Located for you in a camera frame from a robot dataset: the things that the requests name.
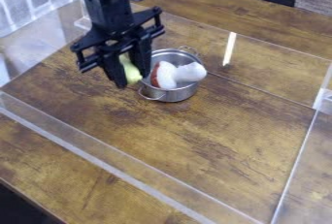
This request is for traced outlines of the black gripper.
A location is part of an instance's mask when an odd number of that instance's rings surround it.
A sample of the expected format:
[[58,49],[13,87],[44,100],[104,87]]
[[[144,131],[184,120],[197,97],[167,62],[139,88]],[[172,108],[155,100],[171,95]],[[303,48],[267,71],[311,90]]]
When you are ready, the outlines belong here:
[[160,23],[161,10],[153,7],[133,13],[129,2],[143,0],[84,0],[90,20],[90,30],[70,46],[81,72],[96,66],[117,88],[127,86],[118,54],[129,58],[143,78],[149,73],[151,40],[164,33]]

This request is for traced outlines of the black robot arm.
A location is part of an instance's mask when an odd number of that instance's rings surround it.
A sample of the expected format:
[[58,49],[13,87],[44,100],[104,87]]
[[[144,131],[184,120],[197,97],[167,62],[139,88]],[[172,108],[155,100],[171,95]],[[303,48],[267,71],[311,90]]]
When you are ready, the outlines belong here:
[[85,73],[101,67],[117,88],[128,84],[118,56],[128,53],[140,75],[147,77],[151,42],[164,33],[161,9],[152,7],[133,13],[129,1],[143,0],[84,0],[90,29],[69,47],[78,71]]

